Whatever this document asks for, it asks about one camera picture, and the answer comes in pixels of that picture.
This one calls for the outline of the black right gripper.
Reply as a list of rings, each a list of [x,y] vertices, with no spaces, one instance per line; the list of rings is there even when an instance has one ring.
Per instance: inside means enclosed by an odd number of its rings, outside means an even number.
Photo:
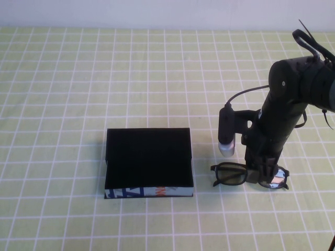
[[[241,112],[241,142],[246,146],[247,182],[271,182],[278,171],[283,146],[294,128],[304,123],[305,109],[259,109]]]

